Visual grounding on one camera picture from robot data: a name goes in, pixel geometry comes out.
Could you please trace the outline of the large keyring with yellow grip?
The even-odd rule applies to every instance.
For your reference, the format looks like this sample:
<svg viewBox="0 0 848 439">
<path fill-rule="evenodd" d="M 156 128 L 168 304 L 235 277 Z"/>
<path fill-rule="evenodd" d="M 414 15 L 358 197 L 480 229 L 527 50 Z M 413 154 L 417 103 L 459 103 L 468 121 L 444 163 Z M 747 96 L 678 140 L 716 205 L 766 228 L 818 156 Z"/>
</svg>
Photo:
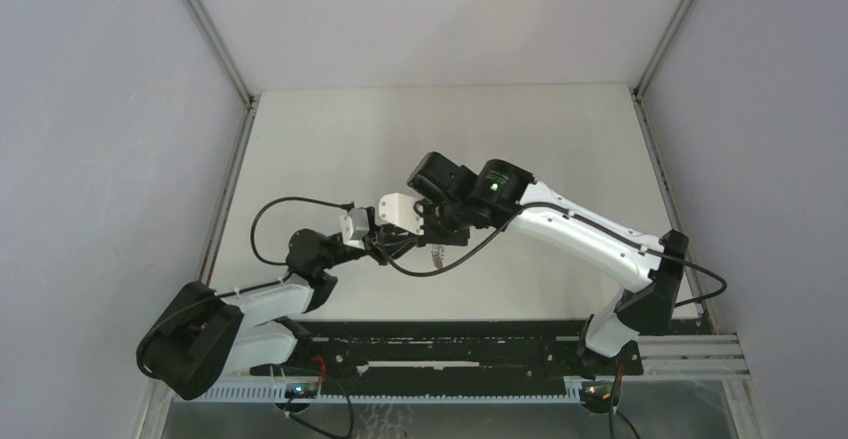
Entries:
<svg viewBox="0 0 848 439">
<path fill-rule="evenodd" d="M 446 261 L 447 247 L 441 244 L 431 246 L 430 256 L 436 270 L 443 270 L 448 262 Z"/>
</svg>

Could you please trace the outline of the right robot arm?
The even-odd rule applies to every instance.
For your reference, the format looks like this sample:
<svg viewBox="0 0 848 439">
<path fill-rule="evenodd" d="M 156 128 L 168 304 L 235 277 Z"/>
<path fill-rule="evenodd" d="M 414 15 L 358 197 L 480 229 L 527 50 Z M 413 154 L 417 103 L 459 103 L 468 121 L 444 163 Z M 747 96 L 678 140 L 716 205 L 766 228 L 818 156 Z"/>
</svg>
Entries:
<svg viewBox="0 0 848 439">
<path fill-rule="evenodd" d="M 407 184 L 424 199 L 424 223 L 430 228 L 450 233 L 490 228 L 538 239 L 619 284 L 614 299 L 589 318 L 581 333 L 578 361 L 587 373 L 605 374 L 625 345 L 669 330 L 689 245 L 683 233 L 671 229 L 656 236 L 630 229 L 500 159 L 487 161 L 475 173 L 430 152 Z"/>
</svg>

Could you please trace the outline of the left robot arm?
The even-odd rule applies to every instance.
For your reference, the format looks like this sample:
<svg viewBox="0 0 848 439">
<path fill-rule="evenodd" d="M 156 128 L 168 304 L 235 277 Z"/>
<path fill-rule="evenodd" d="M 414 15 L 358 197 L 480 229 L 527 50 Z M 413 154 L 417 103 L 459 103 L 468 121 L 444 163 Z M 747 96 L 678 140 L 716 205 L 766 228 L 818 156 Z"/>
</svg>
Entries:
<svg viewBox="0 0 848 439">
<path fill-rule="evenodd" d="M 217 292 L 201 282 L 183 286 L 137 346 L 138 369 L 180 398 L 202 396 L 226 375 L 276 364 L 290 376 L 311 366 L 311 347 L 298 340 L 284 317 L 321 307 L 338 283 L 329 269 L 367 256 L 404 253 L 424 227 L 390 223 L 360 239 L 311 229 L 289 241 L 286 270 L 269 282 Z"/>
</svg>

